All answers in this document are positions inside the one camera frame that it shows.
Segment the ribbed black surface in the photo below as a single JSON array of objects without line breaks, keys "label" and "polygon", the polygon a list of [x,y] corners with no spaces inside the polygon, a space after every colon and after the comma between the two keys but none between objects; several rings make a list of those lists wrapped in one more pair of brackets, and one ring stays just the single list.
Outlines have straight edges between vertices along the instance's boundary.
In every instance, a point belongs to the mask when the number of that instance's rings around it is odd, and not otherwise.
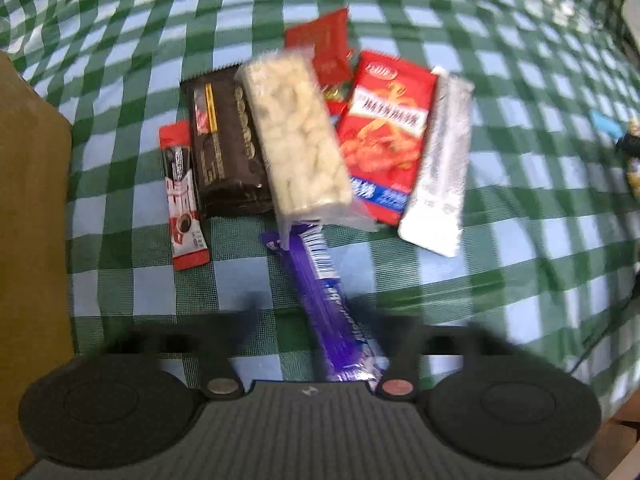
[{"label": "ribbed black surface", "polygon": [[473,462],[435,438],[413,405],[378,399],[364,383],[264,382],[239,400],[209,403],[176,446],[145,462],[87,471],[41,460],[24,475],[24,480],[254,478],[596,480],[579,462],[524,472]]}]

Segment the dark brown biscuit package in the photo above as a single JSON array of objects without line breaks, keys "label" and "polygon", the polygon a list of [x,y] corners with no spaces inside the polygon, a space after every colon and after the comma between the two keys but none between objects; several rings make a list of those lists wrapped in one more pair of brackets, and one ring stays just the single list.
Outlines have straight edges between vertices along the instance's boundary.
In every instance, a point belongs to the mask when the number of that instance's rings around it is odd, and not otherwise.
[{"label": "dark brown biscuit package", "polygon": [[180,83],[189,102],[193,166],[201,215],[271,210],[271,193],[238,65]]}]

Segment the plastic wrapper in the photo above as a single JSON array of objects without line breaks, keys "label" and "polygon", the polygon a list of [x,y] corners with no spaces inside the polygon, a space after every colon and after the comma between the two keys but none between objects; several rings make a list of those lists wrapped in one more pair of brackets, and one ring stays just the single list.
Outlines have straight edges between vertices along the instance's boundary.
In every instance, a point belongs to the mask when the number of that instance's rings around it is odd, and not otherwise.
[{"label": "plastic wrapper", "polygon": [[[638,144],[638,137],[640,137],[640,123],[638,119],[632,118],[629,121],[627,127],[627,134],[633,137]],[[626,161],[626,180],[629,183],[629,187],[636,198],[640,198],[640,159],[630,156]]]},{"label": "plastic wrapper", "polygon": [[348,9],[339,9],[284,31],[285,48],[313,46],[312,63],[323,87],[341,84],[353,76],[347,46],[348,13]]},{"label": "plastic wrapper", "polygon": [[239,65],[183,81],[189,101],[194,177],[200,213],[260,214],[271,210],[271,193]]},{"label": "plastic wrapper", "polygon": [[181,121],[162,126],[159,137],[175,270],[206,264],[210,256],[194,194],[189,123]]},{"label": "plastic wrapper", "polygon": [[429,141],[398,235],[435,253],[455,256],[462,234],[474,86],[444,70],[434,72],[438,73],[438,83]]},{"label": "plastic wrapper", "polygon": [[398,225],[414,186],[436,79],[407,60],[360,54],[337,131],[354,193],[381,222]]},{"label": "plastic wrapper", "polygon": [[254,116],[282,246],[295,223],[375,230],[358,207],[313,69],[299,51],[266,54],[238,71]]},{"label": "plastic wrapper", "polygon": [[295,225],[290,248],[283,250],[277,232],[263,233],[262,242],[280,257],[314,329],[329,381],[369,381],[381,371],[370,344],[346,310],[340,277],[328,253],[320,226]]},{"label": "plastic wrapper", "polygon": [[326,86],[322,89],[326,109],[332,116],[340,116],[347,107],[347,95],[349,93],[347,83],[341,85]]}]

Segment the brown cardboard box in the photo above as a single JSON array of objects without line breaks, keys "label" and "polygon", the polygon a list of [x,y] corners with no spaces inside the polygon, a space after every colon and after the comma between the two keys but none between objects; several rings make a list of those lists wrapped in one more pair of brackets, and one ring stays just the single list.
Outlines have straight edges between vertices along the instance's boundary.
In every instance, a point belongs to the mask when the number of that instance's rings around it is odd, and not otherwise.
[{"label": "brown cardboard box", "polygon": [[596,434],[587,464],[601,478],[606,478],[635,445],[636,430],[616,422],[606,422]]},{"label": "brown cardboard box", "polygon": [[629,397],[613,418],[620,421],[640,422],[640,390]]},{"label": "brown cardboard box", "polygon": [[636,444],[618,467],[607,476],[607,480],[637,480],[638,476],[640,476],[640,444]]},{"label": "brown cardboard box", "polygon": [[32,461],[18,402],[73,354],[65,270],[70,125],[0,52],[0,480]]}]

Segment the checkered fabric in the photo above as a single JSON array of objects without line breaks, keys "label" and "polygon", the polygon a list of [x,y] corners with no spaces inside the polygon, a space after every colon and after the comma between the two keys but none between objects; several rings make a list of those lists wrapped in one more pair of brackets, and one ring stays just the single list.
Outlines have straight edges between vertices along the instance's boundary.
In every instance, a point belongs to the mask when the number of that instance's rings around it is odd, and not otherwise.
[{"label": "checkered fabric", "polygon": [[[79,352],[149,318],[232,310],[261,293],[235,360],[245,380],[312,378],[300,303],[258,234],[273,219],[204,223],[210,264],[174,272],[158,128],[185,118],[178,82],[282,47],[284,28],[342,6],[356,51],[459,72],[476,86],[464,232],[445,258],[394,229],[325,234],[349,295],[475,319],[578,370],[612,410],[640,382],[634,282],[638,205],[612,141],[588,119],[638,112],[639,74],[616,47],[622,0],[2,0],[0,46],[73,123],[68,184],[70,315]],[[194,381],[194,363],[168,369]],[[423,360],[428,383],[458,366]]]}]

